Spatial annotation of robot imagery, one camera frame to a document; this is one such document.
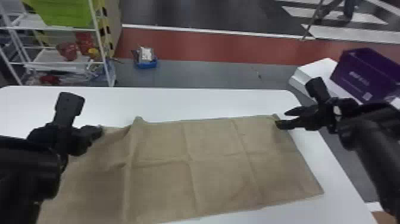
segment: gray floor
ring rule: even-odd
[[[313,103],[288,85],[296,66],[160,60],[156,69],[138,70],[132,60],[121,61],[124,64],[116,66],[117,86],[287,89],[293,92],[303,105]],[[346,151],[337,136],[329,135],[325,129],[320,132],[364,201],[377,201],[374,187],[355,153]]]

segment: white box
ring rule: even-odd
[[[305,89],[305,84],[310,79],[321,77],[324,80],[325,85],[328,88],[329,94],[332,97],[353,98],[358,103],[361,103],[349,92],[330,80],[330,76],[335,70],[337,64],[338,63],[331,58],[324,58],[322,60],[300,66],[296,69],[295,74],[289,79],[289,84],[302,92],[304,95],[310,97],[307,93],[307,90]]]

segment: shelf rack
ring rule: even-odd
[[[4,26],[0,30],[7,30],[11,36],[12,44],[17,50],[16,60],[10,60],[0,48],[0,57],[6,62],[8,69],[16,79],[19,85],[24,85],[23,77],[37,74],[38,71],[66,71],[70,73],[85,74],[85,71],[93,64],[102,64],[107,86],[112,87],[115,84],[115,69],[110,58],[107,58],[107,42],[102,41],[99,29],[99,21],[104,17],[102,10],[96,10],[92,0],[89,3],[90,14],[92,17],[91,27],[76,28],[67,26],[48,26],[39,14],[28,13],[20,0],[13,0],[18,5],[18,10],[7,11],[3,6],[4,0],[0,1],[0,14],[2,16]],[[19,30],[31,30],[35,39],[39,42],[38,46],[26,46],[18,35]],[[91,32],[93,33],[97,47],[101,55],[101,61],[94,62],[89,56],[77,53],[78,57],[74,61],[66,61],[55,49],[55,46],[45,46],[41,41],[39,32]],[[29,50],[36,49],[38,51],[33,57],[30,56]],[[18,74],[14,66],[23,66],[25,74]]]

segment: metal shelf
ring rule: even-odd
[[[68,26],[48,26],[38,14],[24,13],[20,14],[11,22],[11,26],[2,27],[2,29],[14,30],[60,30],[60,31],[85,31],[95,32],[95,29],[81,29]]]
[[[90,9],[89,13],[92,16],[91,25],[87,29],[67,26],[48,26],[39,14],[27,12],[21,0],[13,1],[18,2],[19,7],[15,7],[12,11],[7,11],[0,0],[0,13],[3,20],[3,24],[0,24],[0,29],[8,31],[13,45],[16,46],[18,55],[13,60],[12,58],[8,58],[7,55],[4,54],[3,50],[0,49],[0,57],[6,61],[7,67],[15,77],[18,84],[23,85],[24,82],[21,81],[22,78],[19,77],[20,75],[17,74],[14,67],[24,68],[26,72],[24,73],[25,75],[23,76],[23,79],[26,79],[29,76],[37,77],[40,73],[48,73],[48,71],[61,71],[71,74],[73,73],[73,75],[82,74],[83,76],[87,76],[88,74],[93,75],[92,71],[88,68],[92,70],[92,64],[100,64],[101,66],[99,66],[99,68],[103,69],[103,74],[97,76],[98,79],[94,81],[106,82],[108,86],[114,86],[115,69],[108,65],[107,61],[110,61],[106,57],[108,48],[102,40],[98,24],[99,18],[104,17],[103,11],[96,11],[93,7],[92,0],[84,0],[88,2]],[[17,32],[17,30],[31,30],[29,32],[33,33],[33,37],[38,41],[39,45],[35,46],[36,43],[33,42],[27,44],[29,46],[26,46],[26,44],[21,41],[21,36],[19,36],[20,32]],[[66,61],[65,58],[55,49],[55,46],[42,41],[43,39],[50,37],[43,35],[43,31],[47,31],[48,33],[52,33],[51,31],[93,32],[96,43],[98,43],[96,47],[101,55],[101,62],[93,62],[89,56],[82,55],[80,51],[77,51],[77,58],[74,61]],[[32,51],[36,52],[33,55],[29,54],[29,52]]]
[[[74,61],[66,61],[57,50],[43,49],[31,63],[25,63],[25,68],[36,69],[37,71],[69,71],[75,73],[85,73],[86,67],[93,64],[89,56],[84,56],[80,52],[77,53]]]

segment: white stripe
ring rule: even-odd
[[[310,33],[315,38],[374,43],[400,43],[400,32],[364,30],[344,27],[326,27],[313,25]]]
[[[370,203],[366,203],[366,206],[368,207],[368,210],[370,212],[373,211],[383,211],[382,206],[380,205],[379,202],[370,202]]]
[[[394,7],[391,4],[388,4],[386,2],[382,2],[380,0],[366,0],[366,1],[371,2],[372,4],[375,4],[375,5],[377,5],[377,6],[381,7],[381,8],[384,8],[384,9],[388,10],[389,12],[391,12],[391,13],[393,13],[395,15],[400,16],[400,9],[397,8],[397,7]]]
[[[225,31],[225,30],[208,30],[208,29],[193,29],[193,28],[180,28],[180,27],[167,27],[167,26],[147,26],[147,25],[136,25],[136,24],[122,24],[123,28],[135,28],[135,29],[146,29],[146,30],[172,30],[182,32],[194,32],[194,33],[215,33],[225,35],[239,35],[239,36],[260,36],[265,38],[291,38],[300,39],[300,35],[284,35],[274,33],[251,33],[251,32],[237,32],[237,31]],[[306,37],[308,40],[314,40],[312,36]]]
[[[320,0],[275,0],[275,1],[279,1],[279,2],[297,2],[297,3],[306,3],[306,4],[315,4],[318,5],[320,3]],[[331,2],[330,0],[325,0],[324,1],[324,5],[328,4],[329,2]],[[342,2],[340,3],[339,6],[344,6],[345,4]]]
[[[286,7],[285,9],[291,16],[294,17],[305,17],[312,18],[314,15],[314,9],[310,8],[296,8],[296,7]],[[343,12],[340,11],[331,11],[329,15],[326,15],[325,18],[328,20],[340,20],[338,16],[343,15]],[[365,14],[365,13],[354,13],[353,22],[359,23],[377,23],[377,24],[387,24],[387,22],[375,17],[374,15]]]

